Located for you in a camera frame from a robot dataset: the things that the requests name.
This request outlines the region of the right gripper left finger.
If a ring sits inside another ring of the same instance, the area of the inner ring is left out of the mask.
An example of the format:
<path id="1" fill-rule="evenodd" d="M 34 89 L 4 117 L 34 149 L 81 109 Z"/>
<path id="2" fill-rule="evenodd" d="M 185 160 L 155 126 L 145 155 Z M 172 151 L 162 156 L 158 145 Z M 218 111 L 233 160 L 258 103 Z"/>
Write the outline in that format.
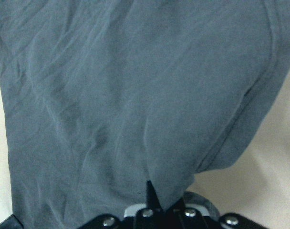
<path id="1" fill-rule="evenodd" d="M 126 229 L 160 229 L 163 210 L 151 181 L 146 182 L 145 204 L 132 205 L 124 212 Z"/>

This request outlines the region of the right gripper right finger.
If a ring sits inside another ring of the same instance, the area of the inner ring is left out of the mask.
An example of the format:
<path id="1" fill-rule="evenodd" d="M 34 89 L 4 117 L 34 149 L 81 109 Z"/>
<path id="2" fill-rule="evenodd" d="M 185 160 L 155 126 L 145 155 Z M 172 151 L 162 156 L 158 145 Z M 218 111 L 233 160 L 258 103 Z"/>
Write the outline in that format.
<path id="1" fill-rule="evenodd" d="M 196 203 L 185 204 L 183 198 L 168 208 L 163 219 L 164 229 L 208 229 L 208 209 Z"/>

